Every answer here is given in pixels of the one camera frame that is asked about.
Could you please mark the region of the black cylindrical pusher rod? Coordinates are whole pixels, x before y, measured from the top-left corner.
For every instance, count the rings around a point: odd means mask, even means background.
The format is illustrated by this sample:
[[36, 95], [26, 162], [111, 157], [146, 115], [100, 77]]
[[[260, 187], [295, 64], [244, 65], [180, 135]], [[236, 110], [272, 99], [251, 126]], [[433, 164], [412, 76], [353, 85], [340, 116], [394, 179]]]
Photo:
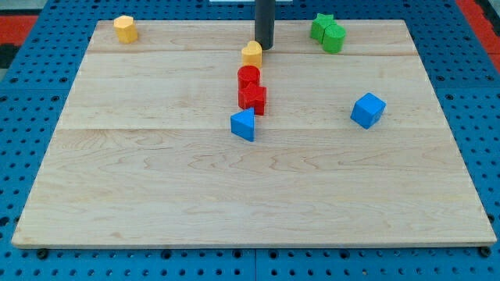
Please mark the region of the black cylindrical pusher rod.
[[275, 0], [255, 0], [254, 37], [263, 50], [273, 47]]

